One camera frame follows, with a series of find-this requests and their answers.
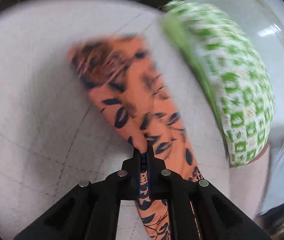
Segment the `green white checkered pillow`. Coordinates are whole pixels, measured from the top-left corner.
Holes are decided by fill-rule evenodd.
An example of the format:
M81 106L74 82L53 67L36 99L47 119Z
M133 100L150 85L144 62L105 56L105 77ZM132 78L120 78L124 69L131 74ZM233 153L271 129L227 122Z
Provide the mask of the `green white checkered pillow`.
M163 29L200 84L222 134L230 164L244 166L267 146L275 95L265 64L226 12L173 0Z

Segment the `orange floral blouse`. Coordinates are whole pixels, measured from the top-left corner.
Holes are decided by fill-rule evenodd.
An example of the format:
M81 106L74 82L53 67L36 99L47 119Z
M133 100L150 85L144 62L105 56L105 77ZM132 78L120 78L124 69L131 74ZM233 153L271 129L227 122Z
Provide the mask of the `orange floral blouse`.
M178 108L140 35L79 43L68 53L90 100L133 147L154 155L189 181L199 181Z

